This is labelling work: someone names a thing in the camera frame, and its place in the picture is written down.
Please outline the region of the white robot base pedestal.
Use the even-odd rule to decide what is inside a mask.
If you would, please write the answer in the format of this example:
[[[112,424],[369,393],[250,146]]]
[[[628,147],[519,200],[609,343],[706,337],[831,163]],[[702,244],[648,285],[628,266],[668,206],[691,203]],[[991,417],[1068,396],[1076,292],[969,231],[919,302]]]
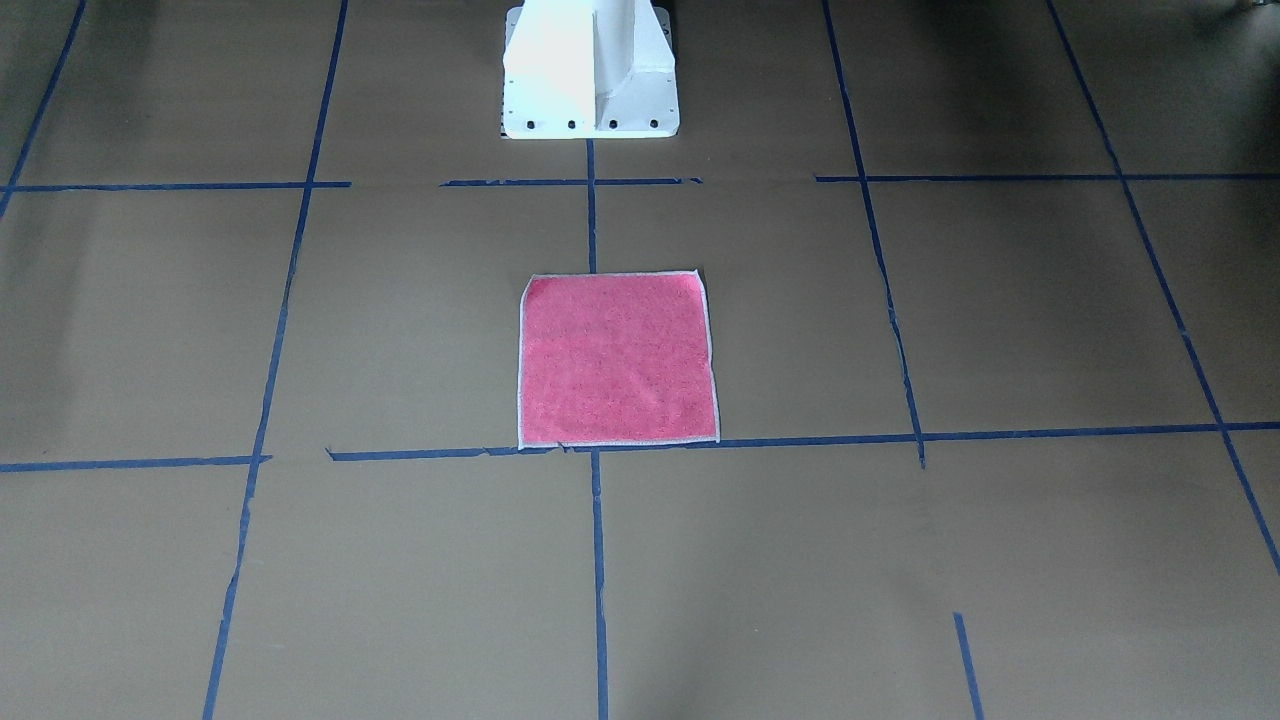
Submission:
[[[668,1],[524,1],[506,13],[502,63],[506,138],[678,133]]]

